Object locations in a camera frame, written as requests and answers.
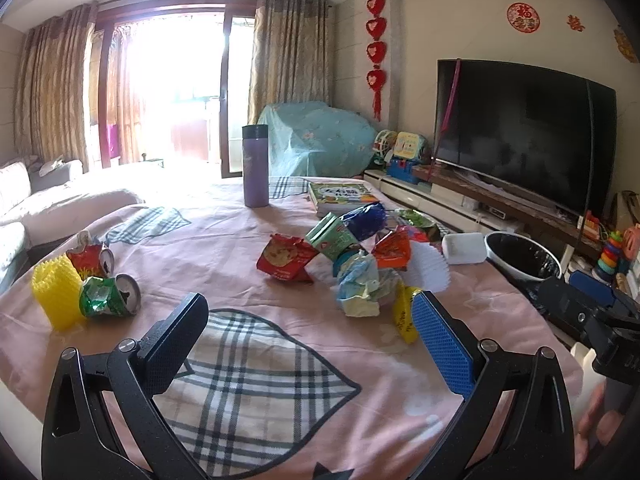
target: red chip bag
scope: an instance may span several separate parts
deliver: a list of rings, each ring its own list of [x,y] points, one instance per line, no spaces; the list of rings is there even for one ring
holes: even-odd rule
[[[371,254],[375,257],[379,269],[401,269],[411,259],[411,244],[405,231],[394,231],[382,238]]]
[[[106,278],[107,274],[100,264],[100,253],[102,249],[102,245],[87,245],[82,248],[80,252],[73,250],[67,251],[66,256],[71,260],[71,263],[83,280],[89,276]]]
[[[429,243],[429,237],[422,229],[414,227],[412,225],[401,225],[396,228],[396,231],[407,233],[409,240],[420,243]]]
[[[318,251],[303,238],[281,234],[271,235],[271,240],[262,251],[256,268],[285,282],[311,282],[305,266]]]

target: light blue cover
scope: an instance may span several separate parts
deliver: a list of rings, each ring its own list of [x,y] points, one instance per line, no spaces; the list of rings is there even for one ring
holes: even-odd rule
[[[376,131],[354,112],[311,101],[264,107],[269,125],[269,173],[273,176],[361,174],[373,156]]]

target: blue gripper pad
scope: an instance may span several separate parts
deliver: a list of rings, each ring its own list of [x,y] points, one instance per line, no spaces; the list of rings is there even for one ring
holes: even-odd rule
[[[414,297],[411,316],[449,390],[466,400],[475,386],[473,359],[424,293]]]

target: bed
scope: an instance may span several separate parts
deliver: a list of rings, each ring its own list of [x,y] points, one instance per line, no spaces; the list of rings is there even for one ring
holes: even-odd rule
[[[190,354],[191,374],[154,400],[211,477],[300,480],[331,471],[382,480],[406,478],[421,462],[462,398],[448,390],[420,341],[402,341],[389,309],[379,317],[344,316],[324,256],[307,267],[312,285],[277,282],[255,269],[271,233],[303,236],[318,220],[306,180],[270,184],[269,208],[245,208],[235,180],[178,208],[132,205],[94,222],[92,234],[111,243],[116,272],[140,284],[135,318],[52,333],[31,295],[31,271],[0,298],[0,433],[35,476],[60,352],[108,352],[127,336],[140,338],[188,292],[206,297],[209,323]],[[437,297],[453,317],[510,351],[551,347],[570,399],[580,394],[578,363],[497,270],[457,266],[450,277]],[[473,460],[491,449],[506,400]],[[114,400],[107,402],[130,459],[145,465]]]

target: red paper cut decoration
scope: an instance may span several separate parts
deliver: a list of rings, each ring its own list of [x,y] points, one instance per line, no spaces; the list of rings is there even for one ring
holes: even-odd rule
[[[367,84],[374,91],[373,118],[377,121],[380,121],[382,87],[386,82],[386,73],[380,70],[380,63],[386,56],[386,43],[380,41],[380,37],[386,30],[386,19],[380,16],[385,4],[386,0],[367,0],[367,9],[374,15],[374,18],[366,23],[367,32],[374,40],[367,45],[367,56],[373,62],[373,70],[367,73]]]
[[[613,30],[613,36],[616,38],[620,54],[622,54],[629,63],[637,63],[638,56],[636,56],[634,48],[632,47],[629,38],[626,36],[625,31],[622,30],[620,24],[618,24],[618,26]]]
[[[367,9],[375,17],[378,17],[382,9],[385,8],[385,3],[386,0],[367,0]]]
[[[379,68],[370,70],[367,74],[367,83],[375,94],[373,96],[373,118],[380,120],[380,111],[382,110],[382,87],[386,83],[386,72]]]
[[[567,16],[566,24],[571,27],[571,30],[577,30],[578,32],[582,32],[585,29],[584,25],[580,23],[580,18],[572,14]]]
[[[369,59],[379,65],[386,56],[386,43],[384,41],[374,41],[367,45],[367,56]]]
[[[385,30],[386,30],[385,18],[377,17],[367,22],[367,32],[376,41],[379,40],[380,36],[382,36],[385,33]]]
[[[507,9],[507,20],[519,32],[536,32],[540,28],[540,16],[529,4],[517,2]]]

